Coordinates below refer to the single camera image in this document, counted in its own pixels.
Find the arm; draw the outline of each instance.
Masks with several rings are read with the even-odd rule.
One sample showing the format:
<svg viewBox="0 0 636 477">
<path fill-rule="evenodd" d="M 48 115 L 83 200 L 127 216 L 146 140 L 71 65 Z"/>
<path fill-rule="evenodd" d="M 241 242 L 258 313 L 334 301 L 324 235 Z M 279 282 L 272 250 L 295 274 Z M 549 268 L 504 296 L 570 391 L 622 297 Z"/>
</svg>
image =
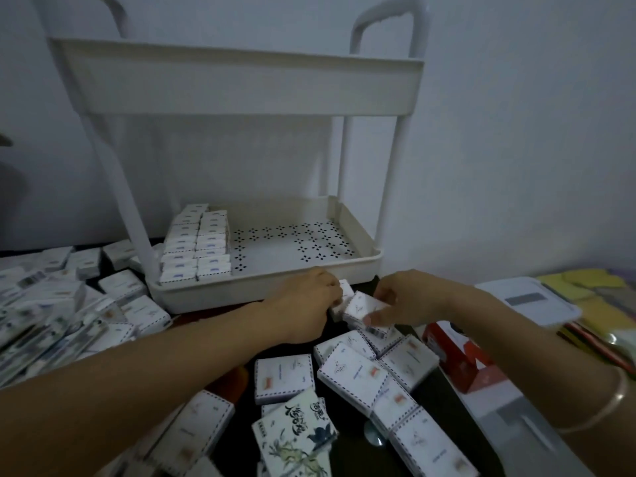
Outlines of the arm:
<svg viewBox="0 0 636 477">
<path fill-rule="evenodd" d="M 561 341 L 494 296 L 415 270 L 380 281 L 375 297 L 393 306 L 367 316 L 373 326 L 449 320 L 497 363 L 555 427 L 596 415 L 616 392 L 614 368 Z M 578 457 L 602 476 L 633 474 L 636 453 L 636 385 L 591 429 L 564 435 Z"/>
<path fill-rule="evenodd" d="M 0 391 L 7 475 L 92 475 L 205 385 L 270 346 L 318 338 L 338 280 L 313 269 L 251 303 Z"/>
</svg>

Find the upper tray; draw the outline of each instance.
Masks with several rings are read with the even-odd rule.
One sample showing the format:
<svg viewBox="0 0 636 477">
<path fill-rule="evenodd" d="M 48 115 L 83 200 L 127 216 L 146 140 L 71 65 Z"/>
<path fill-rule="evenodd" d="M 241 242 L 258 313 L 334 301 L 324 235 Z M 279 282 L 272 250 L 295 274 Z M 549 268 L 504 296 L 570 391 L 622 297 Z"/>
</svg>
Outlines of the upper tray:
<svg viewBox="0 0 636 477">
<path fill-rule="evenodd" d="M 424 61 L 50 39 L 78 112 L 399 116 Z"/>
</svg>

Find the bracelet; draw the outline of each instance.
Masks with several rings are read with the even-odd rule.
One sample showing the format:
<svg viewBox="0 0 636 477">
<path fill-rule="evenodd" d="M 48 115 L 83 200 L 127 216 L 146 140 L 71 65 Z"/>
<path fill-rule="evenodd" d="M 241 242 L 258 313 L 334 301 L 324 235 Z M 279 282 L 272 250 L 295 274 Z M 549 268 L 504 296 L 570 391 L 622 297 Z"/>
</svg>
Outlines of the bracelet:
<svg viewBox="0 0 636 477">
<path fill-rule="evenodd" d="M 615 366 L 614 368 L 616 368 L 616 371 L 618 372 L 620 380 L 618 382 L 618 386 L 616 387 L 616 392 L 614 392 L 614 395 L 612 395 L 612 397 L 608 401 L 608 404 L 605 405 L 600 410 L 600 412 L 590 417 L 590 419 L 585 421 L 584 423 L 579 425 L 574 425 L 573 427 L 567 427 L 564 429 L 557 428 L 555 429 L 557 432 L 559 432 L 561 435 L 566 435 L 566 434 L 571 434 L 574 432 L 580 432 L 582 430 L 591 429 L 594 425 L 598 424 L 601 420 L 603 420 L 610 413 L 616 410 L 616 408 L 618 408 L 621 401 L 623 401 L 623 399 L 625 398 L 625 395 L 627 395 L 627 390 L 629 388 L 629 381 L 627 380 L 627 374 L 625 373 L 624 369 L 619 368 L 617 366 Z"/>
</svg>

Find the storage cart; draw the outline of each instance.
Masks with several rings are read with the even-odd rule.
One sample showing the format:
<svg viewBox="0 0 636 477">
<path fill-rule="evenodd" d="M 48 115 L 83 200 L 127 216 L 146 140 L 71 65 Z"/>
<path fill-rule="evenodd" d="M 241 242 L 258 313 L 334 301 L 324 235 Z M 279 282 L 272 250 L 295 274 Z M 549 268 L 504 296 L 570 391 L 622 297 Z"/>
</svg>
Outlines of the storage cart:
<svg viewBox="0 0 636 477">
<path fill-rule="evenodd" d="M 352 284 L 371 280 L 380 269 L 387 208 L 398 190 L 395 174 L 424 69 L 429 17 L 423 1 L 388 0 L 365 11 L 354 23 L 346 56 L 132 41 L 126 39 L 128 19 L 123 7 L 114 0 L 104 1 L 115 17 L 121 41 L 61 37 L 48 41 L 155 301 L 172 313 L 181 313 L 263 299 L 286 277 L 314 265 Z M 408 58 L 358 55 L 367 27 L 408 13 L 413 16 Z M 344 116 L 338 194 L 222 206 L 232 230 L 232 276 L 166 289 L 159 283 L 160 262 L 150 246 L 106 118 L 219 114 Z M 397 116 L 375 238 L 341 200 L 354 116 Z M 163 164 L 157 155 L 176 215 L 181 201 Z"/>
</svg>

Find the wall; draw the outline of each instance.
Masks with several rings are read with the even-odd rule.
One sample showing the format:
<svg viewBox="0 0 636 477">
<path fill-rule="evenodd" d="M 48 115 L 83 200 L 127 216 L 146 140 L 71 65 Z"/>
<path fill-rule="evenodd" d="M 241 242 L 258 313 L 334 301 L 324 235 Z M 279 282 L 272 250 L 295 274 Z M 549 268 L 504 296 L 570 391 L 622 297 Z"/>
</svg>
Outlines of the wall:
<svg viewBox="0 0 636 477">
<path fill-rule="evenodd" d="M 116 37 L 96 0 L 38 0 L 49 31 Z M 122 0 L 148 40 L 343 53 L 379 0 Z M 636 264 L 636 0 L 428 0 L 433 29 L 384 271 L 467 282 L 575 264 Z M 410 21 L 363 53 L 404 55 Z M 28 0 L 0 0 L 0 248 L 107 241 L 121 220 Z M 164 119 L 185 201 L 335 192 L 342 121 Z M 393 122 L 355 122 L 345 200 L 375 230 Z M 169 214 L 148 141 L 123 163 L 146 227 Z M 246 181 L 238 185 L 239 177 Z"/>
</svg>

